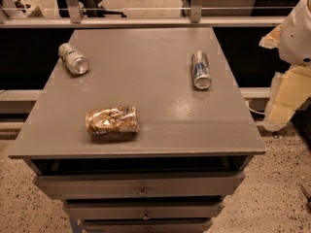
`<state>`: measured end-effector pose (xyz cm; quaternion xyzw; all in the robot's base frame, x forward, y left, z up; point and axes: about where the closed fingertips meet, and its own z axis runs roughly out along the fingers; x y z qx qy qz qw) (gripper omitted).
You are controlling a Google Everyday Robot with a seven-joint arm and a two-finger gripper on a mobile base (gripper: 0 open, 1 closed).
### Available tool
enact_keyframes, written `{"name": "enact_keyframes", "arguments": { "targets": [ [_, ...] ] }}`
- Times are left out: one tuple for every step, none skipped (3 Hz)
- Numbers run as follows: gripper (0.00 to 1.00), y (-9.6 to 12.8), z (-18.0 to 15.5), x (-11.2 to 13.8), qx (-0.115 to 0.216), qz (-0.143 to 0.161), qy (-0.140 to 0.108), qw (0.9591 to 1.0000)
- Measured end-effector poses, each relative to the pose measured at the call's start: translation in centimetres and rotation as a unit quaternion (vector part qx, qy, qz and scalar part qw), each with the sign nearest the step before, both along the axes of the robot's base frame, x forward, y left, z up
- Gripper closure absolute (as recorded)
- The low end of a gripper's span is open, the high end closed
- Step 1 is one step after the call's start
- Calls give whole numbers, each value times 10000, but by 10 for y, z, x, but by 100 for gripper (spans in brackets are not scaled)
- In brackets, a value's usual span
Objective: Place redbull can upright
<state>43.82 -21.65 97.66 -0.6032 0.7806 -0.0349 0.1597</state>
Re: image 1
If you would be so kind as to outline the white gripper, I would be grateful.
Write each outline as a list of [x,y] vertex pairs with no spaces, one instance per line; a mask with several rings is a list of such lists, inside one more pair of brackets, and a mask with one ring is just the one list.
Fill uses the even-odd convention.
[[277,49],[282,60],[295,64],[276,73],[264,111],[263,127],[271,132],[287,125],[295,111],[311,96],[310,0],[300,0],[285,20],[259,41],[259,46]]

